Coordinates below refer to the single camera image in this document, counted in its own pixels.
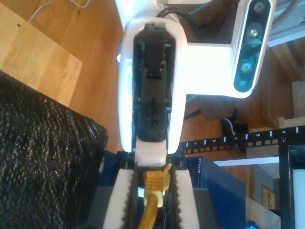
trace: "black metal rack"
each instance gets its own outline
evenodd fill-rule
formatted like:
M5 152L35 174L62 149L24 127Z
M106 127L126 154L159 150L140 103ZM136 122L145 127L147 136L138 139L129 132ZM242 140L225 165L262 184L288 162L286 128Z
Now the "black metal rack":
M305 125L180 143L185 156L243 147L279 145L281 228L295 229L293 169L305 168Z
M182 142L180 143L180 150L188 156L203 152L236 149L237 145L257 147L270 145L289 146L299 144L305 144L305 125L242 135Z

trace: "wooden board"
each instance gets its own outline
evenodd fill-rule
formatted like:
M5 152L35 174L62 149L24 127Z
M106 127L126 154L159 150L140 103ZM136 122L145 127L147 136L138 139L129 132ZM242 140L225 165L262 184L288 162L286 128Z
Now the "wooden board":
M305 73L305 37L287 43L301 70Z
M0 70L69 106L82 63L0 3Z
M84 5L87 0L77 0ZM28 21L47 0L0 0ZM31 24L82 61L69 108L92 118L109 134L107 150L122 150L118 122L117 48L122 25L114 0L90 0L79 8L69 0L52 0Z
M292 82L304 81L305 75L302 71L302 67L296 61L290 47L287 43L279 44L271 47L279 62L286 71L288 77Z

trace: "blue object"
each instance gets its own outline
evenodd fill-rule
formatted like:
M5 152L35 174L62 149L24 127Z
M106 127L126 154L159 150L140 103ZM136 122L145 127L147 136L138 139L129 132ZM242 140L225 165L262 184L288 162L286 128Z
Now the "blue object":
M102 162L104 162L104 166L102 172L99 172L99 178L97 182L98 187L111 185L112 172L115 163L115 154L105 150Z
M246 226L245 184L205 157L189 157L185 168L190 171L193 188L207 188L217 224L223 229Z
M259 226L254 221L249 221L246 229L259 229Z

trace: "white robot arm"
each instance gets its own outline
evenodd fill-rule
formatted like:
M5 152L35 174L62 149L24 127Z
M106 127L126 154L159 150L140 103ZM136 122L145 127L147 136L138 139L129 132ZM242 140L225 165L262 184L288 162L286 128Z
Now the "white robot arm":
M104 228L134 228L132 206L137 189L143 188L138 184L144 183L149 210L139 228L153 227L151 218L163 204L162 193L168 190L176 217L173 228L199 229L188 171L175 171L166 164L167 154L175 153L179 145L186 95L246 98L251 94L276 2L241 0L231 44L188 43L174 14L181 14L180 10L164 8L156 0L116 0L116 4L124 28L119 67L120 135L124 151L135 153L136 166L134 171L120 170Z
M235 98L246 98L251 94L261 70L276 1L241 0L231 44L188 43L175 15L170 14L166 19L156 17L163 8L155 0L116 0L116 3L124 27L119 70L119 122L121 142L126 152L135 150L136 145L140 150L152 148L151 143L132 143L135 137L132 130L136 74L133 67L134 38L146 24L155 23L162 24L175 40L174 55L171 57L174 66L167 148L162 150L162 161L161 158L151 161L151 165L164 164L166 153L174 153L179 144L187 94Z

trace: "wall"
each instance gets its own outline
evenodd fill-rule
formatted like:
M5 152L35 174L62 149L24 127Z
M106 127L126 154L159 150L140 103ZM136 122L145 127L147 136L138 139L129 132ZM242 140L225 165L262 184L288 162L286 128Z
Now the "wall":
M250 220L257 223L260 228L281 228L281 218L278 215L246 197L246 221Z
M256 202L262 204L262 185L265 185L268 189L274 191L273 179L260 167L260 165L257 165L255 180Z
M305 116L305 81L292 83L295 118Z
M277 179L280 177L280 166L279 163L274 164L264 164L260 165L260 167L265 170L265 172L272 178Z

